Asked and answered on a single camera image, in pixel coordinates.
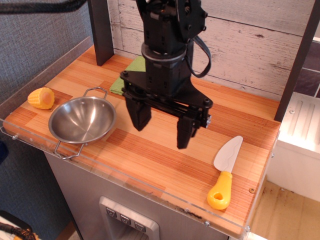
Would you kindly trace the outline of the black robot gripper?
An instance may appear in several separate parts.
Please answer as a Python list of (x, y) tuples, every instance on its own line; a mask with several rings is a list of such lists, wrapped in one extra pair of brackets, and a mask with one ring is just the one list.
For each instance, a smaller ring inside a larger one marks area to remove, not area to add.
[(212, 100), (191, 82), (194, 45), (173, 54), (160, 54), (146, 44), (141, 47), (145, 71), (125, 70), (123, 96), (133, 126), (142, 131), (151, 119), (151, 108), (178, 117), (177, 148), (186, 149), (199, 127), (211, 122)]

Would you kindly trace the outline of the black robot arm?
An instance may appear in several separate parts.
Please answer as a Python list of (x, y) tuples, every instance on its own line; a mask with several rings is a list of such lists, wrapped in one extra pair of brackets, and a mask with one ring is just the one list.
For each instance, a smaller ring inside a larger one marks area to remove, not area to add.
[(194, 45), (209, 56), (199, 37), (206, 29), (207, 13), (199, 0), (139, 0), (145, 71), (125, 70), (123, 96), (133, 126), (141, 131), (158, 109), (178, 118), (177, 147), (185, 149), (197, 130), (211, 122), (213, 101), (191, 81)]

